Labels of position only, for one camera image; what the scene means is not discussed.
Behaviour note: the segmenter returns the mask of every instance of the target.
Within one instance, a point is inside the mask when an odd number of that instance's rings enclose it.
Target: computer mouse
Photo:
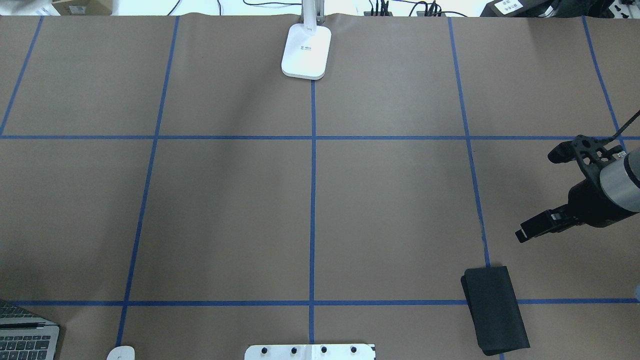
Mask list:
[[[107,360],[135,360],[136,352],[132,347],[116,347],[107,355]]]

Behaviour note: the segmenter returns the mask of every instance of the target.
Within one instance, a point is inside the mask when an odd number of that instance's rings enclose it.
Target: sticker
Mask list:
[[[502,0],[494,4],[503,15],[522,9],[524,6],[518,0]]]
[[[84,15],[86,6],[69,6],[71,15]]]

